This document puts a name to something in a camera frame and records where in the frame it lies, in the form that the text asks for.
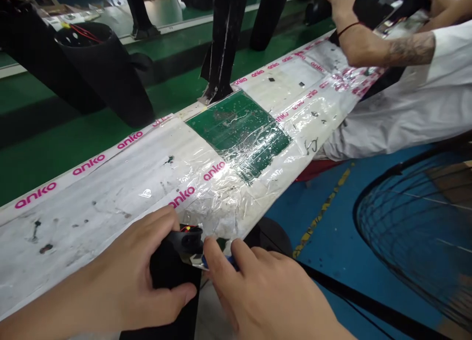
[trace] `red wire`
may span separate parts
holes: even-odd
[[[98,43],[102,43],[103,41],[100,41],[94,34],[90,33],[89,31],[81,28],[81,27],[78,27],[78,26],[75,26],[75,25],[72,25],[72,24],[69,24],[70,27],[75,30],[75,32],[77,32],[78,34],[82,35],[83,37],[86,37],[86,38],[89,38],[90,40],[93,40],[93,41],[96,41]]]

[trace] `green floor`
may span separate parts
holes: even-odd
[[[304,4],[287,3],[285,14],[300,12]],[[255,12],[245,15],[243,29],[250,29]],[[232,79],[235,80],[303,45],[332,29],[331,22],[307,28],[300,24],[276,35],[264,52],[243,49],[237,52]],[[129,45],[130,52],[146,53],[153,60],[171,56],[211,39],[212,24],[204,24],[164,35],[159,39]],[[156,117],[175,113],[194,103],[206,87],[199,78],[200,69],[188,71],[166,82],[147,87]],[[2,114],[28,108],[54,94],[28,73],[0,80],[0,117]],[[15,123],[18,130],[22,123]],[[71,169],[109,148],[133,130],[109,109],[77,117],[18,144],[0,151],[0,206]]]

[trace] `forearm tattoo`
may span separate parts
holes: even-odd
[[[436,38],[432,32],[398,38],[390,42],[385,64],[389,67],[431,64],[435,48]]]

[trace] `fan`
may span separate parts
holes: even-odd
[[[364,189],[355,226],[408,287],[472,332],[471,135],[400,163]]]

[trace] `clear plastic film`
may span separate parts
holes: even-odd
[[[245,237],[378,78],[340,51],[315,40],[2,207],[0,319],[166,205],[204,236]]]

